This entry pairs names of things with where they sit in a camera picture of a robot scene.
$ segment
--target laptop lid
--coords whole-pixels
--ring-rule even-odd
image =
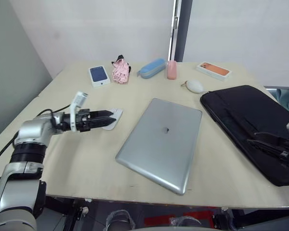
[[[116,156],[116,161],[184,194],[202,112],[153,99]]]

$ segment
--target black laptop bag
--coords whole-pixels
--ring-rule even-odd
[[[200,102],[269,181],[289,185],[289,111],[247,85],[208,92]]]

